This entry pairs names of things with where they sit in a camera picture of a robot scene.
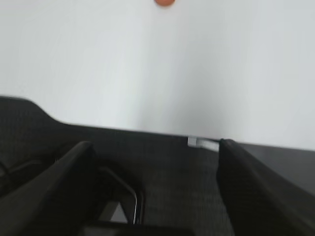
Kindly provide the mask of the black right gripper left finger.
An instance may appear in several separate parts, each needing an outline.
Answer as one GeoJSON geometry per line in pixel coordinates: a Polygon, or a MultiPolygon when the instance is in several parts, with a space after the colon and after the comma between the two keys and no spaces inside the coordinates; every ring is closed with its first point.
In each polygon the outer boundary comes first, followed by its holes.
{"type": "Polygon", "coordinates": [[[75,236],[95,203],[95,151],[79,142],[59,161],[0,200],[2,236],[75,236]]]}

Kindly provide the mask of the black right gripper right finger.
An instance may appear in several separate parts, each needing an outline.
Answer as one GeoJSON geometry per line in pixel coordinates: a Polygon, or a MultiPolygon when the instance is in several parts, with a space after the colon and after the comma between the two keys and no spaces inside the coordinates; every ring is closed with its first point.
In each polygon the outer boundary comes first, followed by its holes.
{"type": "Polygon", "coordinates": [[[315,198],[233,140],[219,142],[217,183],[237,236],[313,236],[315,198]]]}

